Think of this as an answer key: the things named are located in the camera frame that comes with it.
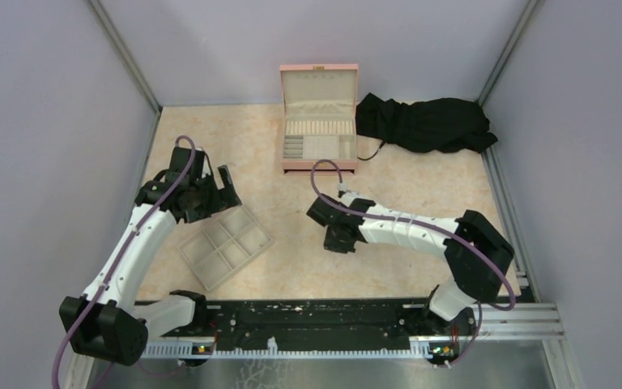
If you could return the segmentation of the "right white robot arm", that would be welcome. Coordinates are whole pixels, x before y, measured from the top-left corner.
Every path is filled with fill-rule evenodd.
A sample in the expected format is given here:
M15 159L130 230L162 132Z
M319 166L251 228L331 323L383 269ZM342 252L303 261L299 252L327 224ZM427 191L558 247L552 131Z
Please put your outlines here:
M211 292L220 299L340 299L425 297L451 271L431 250L358 243L349 254L323 246L324 229L307 216L319 193L336 195L335 173L263 174L236 169L244 205L272 236L273 245ZM341 179L351 190L398 212L454 218L465 210L500 223L482 173L449 179L395 177L389 169L366 168Z

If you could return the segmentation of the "pink jewelry box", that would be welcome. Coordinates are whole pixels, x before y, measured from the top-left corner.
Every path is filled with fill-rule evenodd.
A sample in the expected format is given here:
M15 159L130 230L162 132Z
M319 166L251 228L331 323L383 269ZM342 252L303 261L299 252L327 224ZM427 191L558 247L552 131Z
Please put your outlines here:
M281 167L307 174L318 160L344 173L358 167L356 106L359 66L296 64L279 67L283 90Z

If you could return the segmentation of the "grey divided drawer tray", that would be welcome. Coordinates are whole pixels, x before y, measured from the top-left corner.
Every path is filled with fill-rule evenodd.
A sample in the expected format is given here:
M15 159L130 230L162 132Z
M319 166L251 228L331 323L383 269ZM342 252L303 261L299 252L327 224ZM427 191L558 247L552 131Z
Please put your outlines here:
M208 220L178 246L181 257L206 291L217 289L273 244L245 206Z

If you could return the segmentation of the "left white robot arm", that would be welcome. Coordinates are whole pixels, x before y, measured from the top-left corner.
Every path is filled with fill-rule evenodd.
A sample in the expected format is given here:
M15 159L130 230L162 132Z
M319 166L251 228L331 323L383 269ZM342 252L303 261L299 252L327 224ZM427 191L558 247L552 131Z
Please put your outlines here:
M178 329L198 336L211 328L206 298L176 290L160 301L135 304L163 242L190 224L241 205L227 165L213 169L198 148L176 146L169 166L140 187L121 240L79 297L66 297L59 316L65 346L118 365L135 364L147 344Z

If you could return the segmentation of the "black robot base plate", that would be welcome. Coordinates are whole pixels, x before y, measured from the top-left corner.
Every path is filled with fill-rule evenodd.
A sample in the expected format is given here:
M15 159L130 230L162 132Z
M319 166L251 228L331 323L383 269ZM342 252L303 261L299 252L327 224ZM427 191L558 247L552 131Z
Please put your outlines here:
M428 309L426 297L208 301L196 319L165 334L165 338L215 340L219 353L291 352L297 355L361 355L415 352L434 338L440 347L458 351L462 337L475 332L473 309L451 322Z

